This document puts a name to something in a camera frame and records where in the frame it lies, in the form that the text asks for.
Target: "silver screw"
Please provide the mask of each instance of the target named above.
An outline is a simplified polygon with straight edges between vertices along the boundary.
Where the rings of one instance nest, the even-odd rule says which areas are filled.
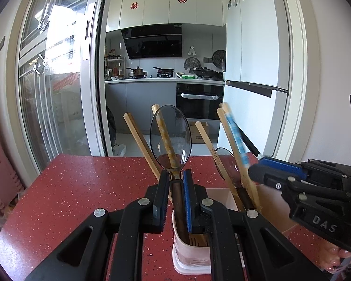
[[[150,203],[150,200],[147,199],[146,197],[143,197],[140,200],[138,200],[138,203],[140,206],[145,206],[145,205],[148,205]]]
[[[301,201],[306,201],[307,200],[307,196],[303,193],[298,194],[298,199]]]
[[[96,217],[102,217],[105,214],[105,210],[103,208],[96,209],[94,211],[94,216]]]
[[[247,216],[251,219],[255,219],[259,216],[256,210],[250,209],[247,211]]]
[[[211,205],[213,205],[213,200],[212,199],[204,199],[204,200],[201,201],[201,203],[204,206],[211,206]]]

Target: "black oven door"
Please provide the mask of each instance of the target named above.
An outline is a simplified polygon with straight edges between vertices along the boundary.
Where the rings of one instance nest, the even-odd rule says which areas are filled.
[[[219,120],[217,109],[223,101],[223,86],[177,83],[176,105],[186,118]]]

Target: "cardboard box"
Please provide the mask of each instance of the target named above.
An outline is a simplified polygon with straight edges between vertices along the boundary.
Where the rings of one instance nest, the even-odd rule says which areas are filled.
[[[192,143],[204,143],[203,138],[201,137],[199,130],[195,125],[196,121],[189,121],[190,130],[191,130],[191,142]],[[204,130],[206,131],[207,135],[209,135],[209,126],[205,121],[201,121]]]

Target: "white upper cabinet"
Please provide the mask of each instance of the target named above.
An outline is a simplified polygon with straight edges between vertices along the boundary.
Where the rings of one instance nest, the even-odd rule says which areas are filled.
[[[169,1],[170,0],[145,0],[143,25],[168,23]]]
[[[120,29],[143,25],[144,0],[122,0]]]
[[[111,0],[109,4],[106,32],[119,29],[122,0]]]
[[[222,0],[197,0],[197,24],[223,26]]]
[[[170,0],[169,23],[196,23],[197,0]]]
[[[226,73],[225,80],[240,81],[242,63],[241,0],[226,2]]]
[[[283,0],[243,0],[240,5],[241,81],[287,89],[289,32]]]

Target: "speckled red tabletop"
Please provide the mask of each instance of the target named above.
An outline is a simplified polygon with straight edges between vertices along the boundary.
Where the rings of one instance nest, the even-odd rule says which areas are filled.
[[[191,157],[185,168],[192,169],[195,183],[225,187],[210,156]],[[122,209],[156,183],[144,158],[59,155],[27,190],[0,233],[1,265],[14,281],[24,280],[96,208]],[[315,262],[317,236],[298,227],[289,239]],[[211,280],[210,275],[178,274],[172,245],[168,214],[162,234],[145,236],[144,281]]]

